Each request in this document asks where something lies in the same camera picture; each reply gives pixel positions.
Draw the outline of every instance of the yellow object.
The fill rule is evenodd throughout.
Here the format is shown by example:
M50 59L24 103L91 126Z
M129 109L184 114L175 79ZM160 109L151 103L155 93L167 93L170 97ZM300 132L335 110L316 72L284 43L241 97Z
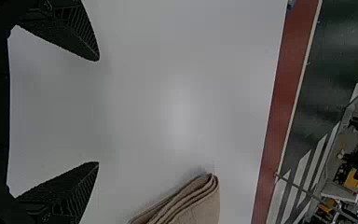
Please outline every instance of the yellow object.
M332 207L336 207L337 206L337 202L336 200L332 199L332 198L326 198L324 200L326 203L328 203L329 205L331 205ZM319 208L322 209L325 213L330 213L331 210L333 210L332 208L329 208L327 206L325 206L324 204L320 203L319 204Z
M345 180L344 187L356 187L358 188L358 170L351 168L351 171L347 175Z
M355 168L351 168L351 171L348 173L347 179L344 182L344 187L346 187L346 188L349 188L349 187L358 188L358 170L356 170ZM330 204L330 205L332 205L333 207L337 206L336 200L334 200L332 198L326 198L325 202ZM331 210L333 210L333 209L325 206L322 203L319 204L319 208L321 210L323 210L325 213L330 213Z

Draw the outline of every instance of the red stripe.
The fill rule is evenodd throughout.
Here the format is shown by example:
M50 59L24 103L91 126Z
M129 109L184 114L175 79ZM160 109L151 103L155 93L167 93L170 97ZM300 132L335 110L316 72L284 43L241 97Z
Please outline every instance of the red stripe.
M317 7L318 0L297 0L293 10L286 16L252 224L267 222L274 190L274 173L281 161Z

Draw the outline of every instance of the beige blanket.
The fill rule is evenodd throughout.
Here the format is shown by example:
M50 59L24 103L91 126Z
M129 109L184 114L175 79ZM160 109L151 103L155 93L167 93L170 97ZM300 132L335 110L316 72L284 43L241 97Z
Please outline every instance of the beige blanket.
M193 179L130 224L218 224L219 215L219 181L208 174Z

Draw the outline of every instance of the fabric fold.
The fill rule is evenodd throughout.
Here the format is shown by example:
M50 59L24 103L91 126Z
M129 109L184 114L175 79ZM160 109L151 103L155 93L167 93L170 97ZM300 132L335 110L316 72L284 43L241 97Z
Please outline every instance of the fabric fold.
M207 174L191 180L129 224L218 224L219 216L219 181Z

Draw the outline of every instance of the dark floor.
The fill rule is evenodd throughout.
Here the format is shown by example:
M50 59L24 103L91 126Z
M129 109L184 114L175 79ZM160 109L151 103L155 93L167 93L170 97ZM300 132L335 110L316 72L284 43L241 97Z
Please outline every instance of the dark floor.
M324 0L283 156L281 175L291 171L289 179L293 181L300 159L309 151L312 158L320 139L325 135L329 139L334 126L341 120L350 103L357 83L358 1ZM316 173L313 174L311 186L315 176ZM287 187L281 205L281 217L278 217L277 223L281 223L289 192L290 188ZM295 202L298 207L293 209L286 224L296 219L309 200L306 198L303 202Z

